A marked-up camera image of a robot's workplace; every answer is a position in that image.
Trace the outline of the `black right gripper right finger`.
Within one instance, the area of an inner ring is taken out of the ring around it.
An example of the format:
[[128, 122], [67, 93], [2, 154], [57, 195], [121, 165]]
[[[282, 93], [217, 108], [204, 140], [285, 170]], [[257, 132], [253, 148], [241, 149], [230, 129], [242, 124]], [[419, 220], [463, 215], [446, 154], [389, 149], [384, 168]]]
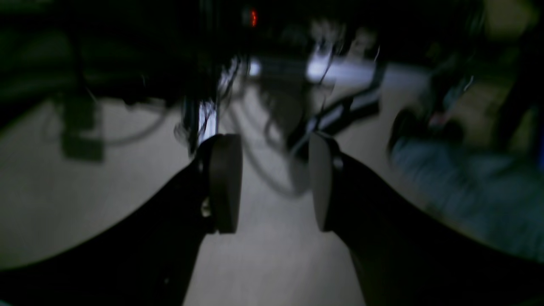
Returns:
[[350, 250], [368, 306], [542, 306], [542, 265], [439, 223], [326, 134], [309, 170], [318, 228]]

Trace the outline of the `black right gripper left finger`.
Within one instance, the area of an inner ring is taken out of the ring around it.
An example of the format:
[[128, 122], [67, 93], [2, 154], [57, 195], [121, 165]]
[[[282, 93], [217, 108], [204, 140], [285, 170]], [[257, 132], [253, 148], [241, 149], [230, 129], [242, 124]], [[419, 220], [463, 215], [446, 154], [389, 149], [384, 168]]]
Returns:
[[180, 306], [206, 234], [237, 230], [239, 134], [204, 141], [134, 213], [62, 254], [1, 273], [10, 306]]

